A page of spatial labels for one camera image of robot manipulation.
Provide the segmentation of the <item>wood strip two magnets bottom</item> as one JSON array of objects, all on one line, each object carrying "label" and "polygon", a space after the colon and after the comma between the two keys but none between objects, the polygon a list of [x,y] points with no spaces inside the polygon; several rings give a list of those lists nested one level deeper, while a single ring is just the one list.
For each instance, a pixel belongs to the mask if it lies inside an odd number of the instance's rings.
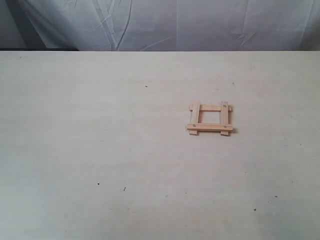
[{"label": "wood strip two magnets bottom", "polygon": [[216,132],[230,132],[233,130],[231,124],[217,124],[217,123],[188,123],[188,130],[193,131],[216,131]]}]

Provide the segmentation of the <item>wood strip two magnets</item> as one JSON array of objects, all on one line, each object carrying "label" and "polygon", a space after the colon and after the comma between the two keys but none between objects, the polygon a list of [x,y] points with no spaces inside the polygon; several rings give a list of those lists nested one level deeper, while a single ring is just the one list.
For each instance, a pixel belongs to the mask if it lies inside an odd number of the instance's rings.
[{"label": "wood strip two magnets", "polygon": [[224,130],[226,130],[227,125],[229,124],[229,104],[227,101],[221,102],[220,122],[224,127]]},{"label": "wood strip two magnets", "polygon": [[231,124],[217,124],[217,123],[188,123],[188,130],[193,131],[216,131],[216,132],[230,132],[233,130]]}]

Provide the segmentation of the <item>plain wood strip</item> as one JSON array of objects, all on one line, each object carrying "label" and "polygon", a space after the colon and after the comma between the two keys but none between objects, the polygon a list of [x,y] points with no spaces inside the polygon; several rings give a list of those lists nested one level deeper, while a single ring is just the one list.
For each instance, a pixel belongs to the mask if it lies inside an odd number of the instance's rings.
[{"label": "plain wood strip", "polygon": [[[199,112],[212,112],[212,113],[216,113],[216,112],[221,112],[222,110],[222,106],[221,105],[205,105],[205,104],[201,104],[199,107]],[[189,106],[189,111],[193,111],[193,105]],[[228,105],[228,111],[232,112],[232,106]]]},{"label": "plain wood strip", "polygon": [[[191,124],[198,124],[199,122],[199,116],[200,116],[200,107],[201,103],[200,101],[196,101],[192,104],[192,113],[191,113]],[[198,135],[197,130],[189,130],[189,135],[196,136]]]}]

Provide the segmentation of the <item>plain wood strip top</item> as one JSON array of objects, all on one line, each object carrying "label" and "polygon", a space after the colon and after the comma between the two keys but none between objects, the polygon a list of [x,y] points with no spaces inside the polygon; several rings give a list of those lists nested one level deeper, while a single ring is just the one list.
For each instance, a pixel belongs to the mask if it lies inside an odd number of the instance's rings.
[{"label": "plain wood strip top", "polygon": [[[222,106],[221,105],[205,105],[205,104],[201,104],[199,107],[199,112],[212,112],[212,113],[216,113],[216,112],[221,112],[222,110]],[[189,106],[189,111],[193,111],[193,105]],[[228,111],[232,112],[232,106],[228,105]]]}]

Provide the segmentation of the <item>white backdrop cloth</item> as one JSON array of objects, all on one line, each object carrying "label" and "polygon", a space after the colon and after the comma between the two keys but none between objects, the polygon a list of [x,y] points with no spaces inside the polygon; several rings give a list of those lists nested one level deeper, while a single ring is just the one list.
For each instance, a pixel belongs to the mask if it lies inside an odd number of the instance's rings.
[{"label": "white backdrop cloth", "polygon": [[3,0],[0,47],[317,51],[317,0]]}]

